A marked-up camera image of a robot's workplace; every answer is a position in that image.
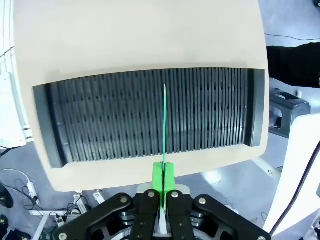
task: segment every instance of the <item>gray floor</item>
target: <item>gray floor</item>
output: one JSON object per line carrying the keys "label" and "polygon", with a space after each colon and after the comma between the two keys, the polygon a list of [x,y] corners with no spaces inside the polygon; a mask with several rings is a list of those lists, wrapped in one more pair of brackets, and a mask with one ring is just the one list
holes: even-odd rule
{"label": "gray floor", "polygon": [[[311,0],[259,0],[259,4],[266,33],[304,39],[320,38],[320,8],[314,7]],[[266,43],[268,46],[298,46],[305,42],[284,37],[266,36]],[[278,87],[289,93],[294,93],[297,89],[274,79],[270,80],[270,84],[272,87]],[[299,89],[302,91],[302,98],[311,103],[312,112],[320,112],[320,89]],[[270,134],[267,151],[263,157],[274,167],[282,166],[287,145],[287,139]],[[52,189],[33,143],[8,153],[1,159],[0,168],[14,168],[24,171],[34,183],[42,207],[46,210],[65,208],[73,201],[71,192],[61,193]],[[193,197],[202,193],[209,194],[221,203],[237,209],[243,217],[262,227],[264,221],[261,213],[269,212],[277,184],[252,161],[227,166],[219,171],[221,182],[214,185],[210,185],[201,174],[178,177],[176,182],[189,186]],[[15,179],[25,181],[22,175],[13,172],[3,172],[0,175],[0,181],[21,189],[22,183]],[[105,189],[102,194],[107,199],[119,192],[126,192],[133,196],[136,192],[136,186]],[[4,209],[1,207],[1,213],[9,217],[9,223],[13,228],[33,235],[40,219],[30,216],[23,209],[23,205],[28,204],[26,199],[23,203],[21,195],[16,196],[16,192],[12,194],[15,200],[14,208]],[[97,205],[91,197],[91,192],[85,194],[92,206]],[[274,239],[299,239],[304,236],[312,220],[313,216]]]}

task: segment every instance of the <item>silver screw head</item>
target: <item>silver screw head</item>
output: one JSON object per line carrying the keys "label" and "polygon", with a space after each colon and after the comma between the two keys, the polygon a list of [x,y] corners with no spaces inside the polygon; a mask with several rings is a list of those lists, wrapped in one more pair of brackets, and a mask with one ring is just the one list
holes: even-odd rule
{"label": "silver screw head", "polygon": [[173,198],[177,198],[179,196],[179,194],[176,191],[174,191],[173,193],[171,193],[171,196]]}
{"label": "silver screw head", "polygon": [[200,204],[206,204],[206,199],[204,199],[203,197],[200,197],[200,199],[199,199],[199,203]]}
{"label": "silver screw head", "polygon": [[154,193],[153,191],[150,191],[150,192],[148,193],[148,196],[149,196],[150,198],[153,198],[153,197],[155,196],[155,193]]}
{"label": "silver screw head", "polygon": [[60,234],[59,234],[59,239],[60,239],[60,240],[67,240],[67,234],[65,234],[64,232],[63,232],[63,233],[60,233]]}
{"label": "silver screw head", "polygon": [[126,202],[128,202],[128,198],[126,198],[125,196],[121,198],[120,200],[123,204],[125,204]]}

